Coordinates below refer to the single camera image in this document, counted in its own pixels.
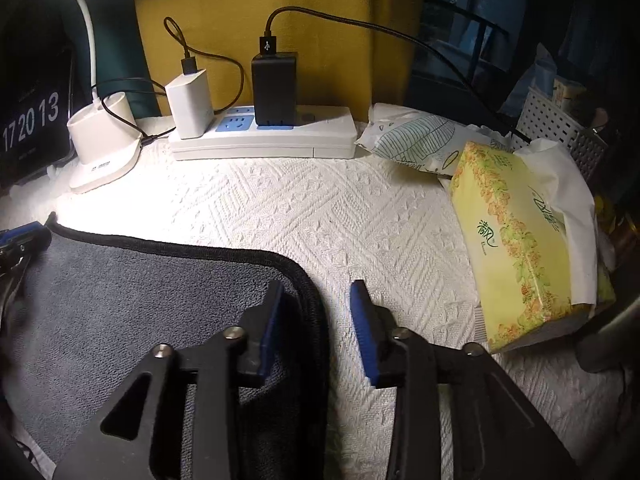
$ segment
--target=white tablecloth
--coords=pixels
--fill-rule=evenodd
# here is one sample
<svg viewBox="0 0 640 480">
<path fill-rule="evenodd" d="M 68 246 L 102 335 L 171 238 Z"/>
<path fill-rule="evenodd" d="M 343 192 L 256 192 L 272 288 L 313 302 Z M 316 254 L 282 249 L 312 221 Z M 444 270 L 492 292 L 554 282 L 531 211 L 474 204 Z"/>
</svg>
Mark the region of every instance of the white tablecloth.
<svg viewBox="0 0 640 480">
<path fill-rule="evenodd" d="M 262 249 L 295 260 L 318 287 L 329 319 L 327 471 L 340 467 L 345 478 L 384 478 L 395 392 L 373 390 L 364 377 L 349 285 L 366 280 L 373 300 L 391 309 L 398 324 L 433 343 L 459 348 L 470 339 L 478 294 L 456 216 L 437 180 L 360 151 L 351 160 L 178 162 L 158 140 L 143 148 L 126 176 L 76 195 L 67 185 L 75 163 L 1 198 L 0 228 L 44 222 L 54 210 L 62 225 L 77 230 Z M 566 343 L 497 358 L 583 460 L 610 428 L 619 375 L 583 372 Z M 442 433 L 443 473 L 450 478 L 447 415 Z"/>
</svg>

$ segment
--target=microfiber cloth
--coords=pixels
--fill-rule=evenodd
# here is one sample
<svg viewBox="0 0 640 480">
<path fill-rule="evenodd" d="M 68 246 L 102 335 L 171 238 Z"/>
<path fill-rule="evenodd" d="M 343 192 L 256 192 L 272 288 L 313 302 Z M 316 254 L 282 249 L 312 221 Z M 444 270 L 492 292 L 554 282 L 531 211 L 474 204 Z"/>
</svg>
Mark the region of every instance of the microfiber cloth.
<svg viewBox="0 0 640 480">
<path fill-rule="evenodd" d="M 240 391 L 243 473 L 321 478 L 328 329 L 318 290 L 298 264 L 266 251 L 81 233 L 53 215 L 47 227 L 50 247 L 32 261 L 2 329 L 2 389 L 50 459 L 62 459 L 154 345 L 205 342 L 261 303 L 269 280 L 280 280 L 295 308 L 267 383 Z M 192 409 L 193 396 L 187 420 Z M 183 473 L 189 433 L 183 435 Z"/>
</svg>

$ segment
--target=digital clock display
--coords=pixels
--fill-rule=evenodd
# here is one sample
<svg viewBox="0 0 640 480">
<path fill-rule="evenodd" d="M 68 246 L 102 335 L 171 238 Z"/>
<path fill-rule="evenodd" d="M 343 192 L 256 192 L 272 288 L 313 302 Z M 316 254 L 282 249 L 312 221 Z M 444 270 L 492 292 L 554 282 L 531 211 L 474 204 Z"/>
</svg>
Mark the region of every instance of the digital clock display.
<svg viewBox="0 0 640 480">
<path fill-rule="evenodd" d="M 66 122 L 73 82 L 69 48 L 41 59 L 20 81 L 9 82 L 8 99 L 0 109 L 0 187 L 5 189 L 72 155 Z"/>
</svg>

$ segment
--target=floral pattern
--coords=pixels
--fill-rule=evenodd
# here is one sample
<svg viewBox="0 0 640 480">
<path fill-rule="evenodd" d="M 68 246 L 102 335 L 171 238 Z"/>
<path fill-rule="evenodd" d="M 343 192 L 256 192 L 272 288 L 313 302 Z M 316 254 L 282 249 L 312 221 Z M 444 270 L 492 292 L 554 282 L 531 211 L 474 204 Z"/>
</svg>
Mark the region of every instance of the floral pattern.
<svg viewBox="0 0 640 480">
<path fill-rule="evenodd" d="M 527 230 L 526 224 L 507 208 L 511 198 L 509 189 L 500 176 L 490 153 L 492 151 L 487 146 L 468 142 L 452 178 L 450 191 L 454 192 L 460 185 L 463 171 L 471 169 L 487 204 L 488 213 L 495 216 L 500 225 L 500 240 L 513 258 L 513 269 L 516 281 L 520 284 L 524 311 L 515 323 L 500 324 L 497 334 L 489 338 L 490 349 L 496 351 L 547 321 L 572 314 L 581 306 L 573 306 L 570 298 L 558 298 L 548 290 L 550 282 L 545 268 L 540 267 L 538 243 Z"/>
</svg>

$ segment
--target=black charger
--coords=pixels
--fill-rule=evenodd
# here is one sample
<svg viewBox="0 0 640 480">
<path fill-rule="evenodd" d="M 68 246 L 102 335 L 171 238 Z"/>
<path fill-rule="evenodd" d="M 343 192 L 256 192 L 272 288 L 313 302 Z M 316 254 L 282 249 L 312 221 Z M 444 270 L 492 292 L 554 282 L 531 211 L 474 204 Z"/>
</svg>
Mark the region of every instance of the black charger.
<svg viewBox="0 0 640 480">
<path fill-rule="evenodd" d="M 251 62 L 255 123 L 296 125 L 296 52 L 278 52 L 275 36 L 260 37 L 260 54 Z"/>
</svg>

